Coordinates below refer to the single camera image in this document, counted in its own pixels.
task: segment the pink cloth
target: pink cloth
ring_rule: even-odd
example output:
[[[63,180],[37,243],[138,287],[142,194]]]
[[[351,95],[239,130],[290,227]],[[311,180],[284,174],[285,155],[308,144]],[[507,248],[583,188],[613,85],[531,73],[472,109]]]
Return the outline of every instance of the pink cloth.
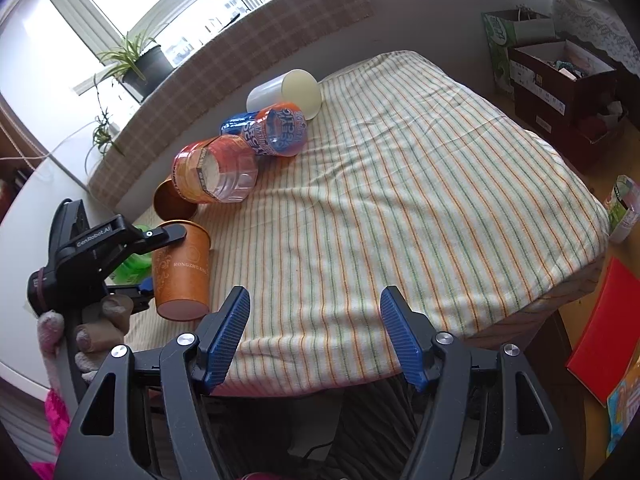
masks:
[[[53,443],[56,445],[56,453],[60,453],[60,448],[69,429],[69,415],[66,412],[65,403],[54,390],[49,390],[47,399],[44,401],[44,414],[49,422],[49,431],[53,437]],[[53,480],[55,464],[36,462],[31,464],[31,467],[42,480]]]

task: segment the spider plant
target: spider plant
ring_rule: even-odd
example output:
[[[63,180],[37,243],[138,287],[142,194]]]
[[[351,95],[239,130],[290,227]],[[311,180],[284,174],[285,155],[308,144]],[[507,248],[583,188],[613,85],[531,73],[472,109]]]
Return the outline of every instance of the spider plant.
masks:
[[[102,108],[102,102],[100,101],[100,92],[98,91],[98,83],[95,80],[95,75],[94,86],[95,95],[98,98],[98,106],[100,107],[100,114],[96,115],[94,119],[95,123],[97,123],[97,126],[94,128],[94,132],[92,134],[94,141],[93,145],[84,158],[84,172],[87,174],[88,170],[86,168],[86,164],[89,160],[91,150],[94,148],[97,148],[98,152],[100,152],[100,154],[104,156],[107,153],[109,147],[113,146],[120,155],[124,156],[124,153],[122,152],[120,147],[116,144],[115,140],[113,140],[113,137],[111,137],[111,115],[108,108]]]
[[[98,54],[98,60],[100,60],[100,62],[106,62],[107,64],[110,62],[115,63],[115,65],[102,76],[102,79],[114,76],[116,79],[122,80],[129,70],[133,70],[140,79],[145,81],[145,75],[136,66],[136,61],[140,59],[140,56],[142,56],[149,44],[155,42],[155,38],[148,35],[148,28],[136,34],[133,38],[130,38],[127,32],[122,37],[121,45]]]

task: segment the plaid cushion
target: plaid cushion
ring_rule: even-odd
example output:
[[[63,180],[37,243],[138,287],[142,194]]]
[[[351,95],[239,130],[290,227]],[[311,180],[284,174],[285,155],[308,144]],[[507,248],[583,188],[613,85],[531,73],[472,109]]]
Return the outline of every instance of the plaid cushion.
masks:
[[[208,110],[291,54],[371,16],[369,0],[271,0],[193,54],[153,92],[123,128],[89,180],[115,207],[132,182]]]

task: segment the green plastic object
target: green plastic object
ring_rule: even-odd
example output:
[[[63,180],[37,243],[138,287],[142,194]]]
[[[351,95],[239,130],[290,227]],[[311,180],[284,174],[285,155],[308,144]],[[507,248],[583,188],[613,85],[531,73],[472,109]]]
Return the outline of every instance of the green plastic object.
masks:
[[[149,231],[146,225],[136,225],[138,229]],[[113,271],[110,278],[116,285],[135,285],[151,275],[151,253],[132,254]]]

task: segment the bed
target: bed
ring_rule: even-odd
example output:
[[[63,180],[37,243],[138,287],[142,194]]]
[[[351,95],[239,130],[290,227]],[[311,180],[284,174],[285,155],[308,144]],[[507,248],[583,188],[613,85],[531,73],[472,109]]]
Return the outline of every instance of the bed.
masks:
[[[492,348],[591,292],[604,208],[556,151],[415,52],[321,83],[294,158],[260,161],[242,203],[200,206],[212,310],[234,285],[252,312],[216,394],[293,396],[400,371],[380,292],[397,285],[437,329]],[[160,223],[152,209],[138,223]],[[154,307],[126,342],[162,346],[196,323]]]

